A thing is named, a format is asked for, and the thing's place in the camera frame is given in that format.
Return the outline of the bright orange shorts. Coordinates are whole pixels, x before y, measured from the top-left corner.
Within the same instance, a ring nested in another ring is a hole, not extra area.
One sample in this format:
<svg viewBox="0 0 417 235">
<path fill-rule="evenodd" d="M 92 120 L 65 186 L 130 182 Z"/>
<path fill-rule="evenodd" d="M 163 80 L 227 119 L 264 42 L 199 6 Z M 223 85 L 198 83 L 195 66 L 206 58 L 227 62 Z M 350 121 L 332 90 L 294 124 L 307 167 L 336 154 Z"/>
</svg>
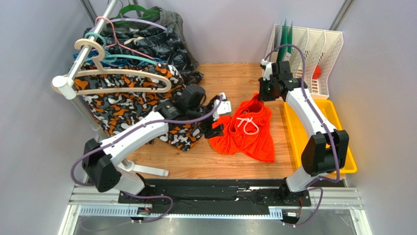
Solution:
<svg viewBox="0 0 417 235">
<path fill-rule="evenodd" d="M 223 155 L 242 152 L 260 162 L 275 161 L 275 145 L 271 135 L 272 111 L 255 93 L 240 103 L 233 116 L 222 116 L 213 127 L 224 125 L 223 135 L 209 139 L 211 147 Z"/>
</svg>

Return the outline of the beige plastic hanger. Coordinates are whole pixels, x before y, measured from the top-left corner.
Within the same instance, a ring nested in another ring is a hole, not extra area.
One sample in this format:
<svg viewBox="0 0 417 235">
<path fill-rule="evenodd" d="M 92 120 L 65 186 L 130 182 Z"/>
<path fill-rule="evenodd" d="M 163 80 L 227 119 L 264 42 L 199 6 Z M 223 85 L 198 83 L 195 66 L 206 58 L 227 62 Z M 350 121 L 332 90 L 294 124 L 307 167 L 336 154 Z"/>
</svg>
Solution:
<svg viewBox="0 0 417 235">
<path fill-rule="evenodd" d="M 112 69 L 105 68 L 101 62 L 105 57 L 105 50 L 95 41 L 90 39 L 79 39 L 74 47 L 81 49 L 83 46 L 91 46 L 96 49 L 98 54 L 92 57 L 95 69 L 81 70 L 77 72 L 76 78 L 96 76 L 98 78 L 112 78 L 117 84 L 103 87 L 87 89 L 75 92 L 76 95 L 90 94 L 110 94 L 110 93 L 166 93 L 173 87 L 169 78 L 142 70 L 131 69 Z"/>
</svg>

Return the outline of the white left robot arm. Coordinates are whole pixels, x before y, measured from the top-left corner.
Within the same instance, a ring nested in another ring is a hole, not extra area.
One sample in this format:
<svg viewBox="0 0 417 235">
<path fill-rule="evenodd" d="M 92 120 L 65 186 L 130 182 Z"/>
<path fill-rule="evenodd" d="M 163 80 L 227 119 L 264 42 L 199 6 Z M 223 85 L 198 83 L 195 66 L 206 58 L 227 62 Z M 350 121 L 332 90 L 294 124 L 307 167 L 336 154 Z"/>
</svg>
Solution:
<svg viewBox="0 0 417 235">
<path fill-rule="evenodd" d="M 198 85 L 187 86 L 180 95 L 175 95 L 157 105 L 143 120 L 118 135 L 85 144 L 82 168 L 92 186 L 99 192 L 117 189 L 138 195 L 145 188 L 145 181 L 132 169 L 119 165 L 128 155 L 149 141 L 165 135 L 170 124 L 200 123 L 206 138 L 220 136 L 223 126 L 213 128 L 220 116 L 232 111 L 231 102 L 225 93 L 215 96 L 208 105 L 201 104 L 205 90 Z"/>
</svg>

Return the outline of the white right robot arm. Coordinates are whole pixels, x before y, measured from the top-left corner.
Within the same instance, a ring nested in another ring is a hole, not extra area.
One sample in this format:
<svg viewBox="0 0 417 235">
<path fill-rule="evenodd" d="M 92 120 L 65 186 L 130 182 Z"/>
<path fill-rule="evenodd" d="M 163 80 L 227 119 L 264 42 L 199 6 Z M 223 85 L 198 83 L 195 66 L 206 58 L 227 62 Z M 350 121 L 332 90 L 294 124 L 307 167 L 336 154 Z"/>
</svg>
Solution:
<svg viewBox="0 0 417 235">
<path fill-rule="evenodd" d="M 288 61 L 278 63 L 263 59 L 259 81 L 259 100 L 275 101 L 282 98 L 295 111 L 308 137 L 301 154 L 301 166 L 282 180 L 278 197 L 283 204 L 296 203 L 317 180 L 327 180 L 327 175 L 345 166 L 349 135 L 338 130 L 314 102 L 303 78 L 294 78 Z"/>
</svg>

